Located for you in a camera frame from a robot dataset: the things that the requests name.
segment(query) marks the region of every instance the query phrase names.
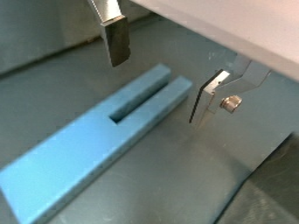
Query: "gray surface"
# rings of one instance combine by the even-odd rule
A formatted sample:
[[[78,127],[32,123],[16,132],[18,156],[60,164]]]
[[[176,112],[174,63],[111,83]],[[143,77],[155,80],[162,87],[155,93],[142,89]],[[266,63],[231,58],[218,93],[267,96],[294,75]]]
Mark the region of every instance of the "gray surface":
[[[240,187],[218,224],[299,223],[298,158],[293,134]]]
[[[0,167],[159,62],[199,89],[234,60],[232,51],[167,20],[136,27],[122,66],[111,68],[99,41],[2,80]],[[215,221],[242,180],[299,130],[299,85],[272,73],[242,95],[235,115],[220,110],[202,129],[188,124],[196,92],[51,224]],[[0,217],[14,224],[6,209]]]
[[[148,10],[122,1],[132,21]],[[0,2],[0,74],[99,36],[88,0]]]

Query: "dark gap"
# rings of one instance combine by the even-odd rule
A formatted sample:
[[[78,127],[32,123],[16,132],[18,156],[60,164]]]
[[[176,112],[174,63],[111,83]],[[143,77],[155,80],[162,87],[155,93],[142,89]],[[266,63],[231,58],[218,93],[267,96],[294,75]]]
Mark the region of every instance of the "dark gap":
[[[130,115],[130,113],[138,109],[144,102],[147,102],[148,99],[152,98],[152,96],[155,96],[155,94],[167,86],[167,82],[163,83],[163,85],[158,88],[154,88],[152,90],[150,90],[150,93],[144,96],[140,97],[142,99],[135,99],[134,100],[134,105],[126,105],[119,111],[116,111],[111,116],[110,119],[115,122],[115,123],[120,123],[122,120]]]

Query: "blue block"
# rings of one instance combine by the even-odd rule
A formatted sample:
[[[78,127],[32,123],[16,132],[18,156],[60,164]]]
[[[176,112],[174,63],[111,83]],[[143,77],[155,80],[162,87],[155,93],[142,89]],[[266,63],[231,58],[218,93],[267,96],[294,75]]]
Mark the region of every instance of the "blue block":
[[[159,65],[0,171],[0,188],[22,224],[47,221],[187,97]]]

